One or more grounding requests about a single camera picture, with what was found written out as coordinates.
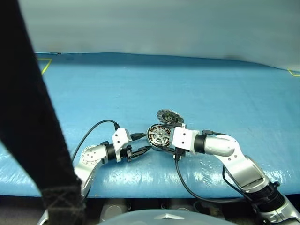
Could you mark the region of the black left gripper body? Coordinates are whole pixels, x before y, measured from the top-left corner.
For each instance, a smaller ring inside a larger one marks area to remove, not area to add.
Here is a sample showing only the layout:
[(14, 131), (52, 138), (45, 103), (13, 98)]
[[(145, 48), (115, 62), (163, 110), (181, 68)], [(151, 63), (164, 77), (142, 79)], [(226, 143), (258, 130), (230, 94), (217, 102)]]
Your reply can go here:
[(121, 158), (126, 158), (128, 162), (132, 161), (132, 146), (129, 144), (121, 150)]

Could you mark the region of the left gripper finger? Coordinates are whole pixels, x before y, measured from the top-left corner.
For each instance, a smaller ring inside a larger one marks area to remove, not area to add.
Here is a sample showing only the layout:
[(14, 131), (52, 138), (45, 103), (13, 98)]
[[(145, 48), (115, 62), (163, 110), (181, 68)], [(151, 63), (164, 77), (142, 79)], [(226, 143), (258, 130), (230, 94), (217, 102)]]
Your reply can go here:
[(145, 136), (147, 136), (147, 134), (145, 133), (133, 133), (130, 135), (132, 141), (139, 140), (141, 138), (144, 138)]
[(135, 157), (141, 156), (141, 155), (143, 155), (144, 153), (146, 153), (150, 149), (151, 149), (151, 146), (141, 147), (137, 151), (134, 151), (134, 152), (131, 153), (131, 158), (135, 158)]

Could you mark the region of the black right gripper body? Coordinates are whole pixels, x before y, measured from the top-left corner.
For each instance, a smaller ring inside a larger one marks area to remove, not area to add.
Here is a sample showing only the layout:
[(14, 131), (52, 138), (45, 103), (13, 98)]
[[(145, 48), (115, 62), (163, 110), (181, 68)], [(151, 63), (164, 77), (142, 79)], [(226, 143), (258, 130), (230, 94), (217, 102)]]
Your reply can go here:
[(174, 161), (180, 161), (182, 159), (182, 157), (184, 157), (186, 155), (186, 151), (181, 151), (181, 150), (177, 150), (174, 152), (173, 154), (173, 159)]

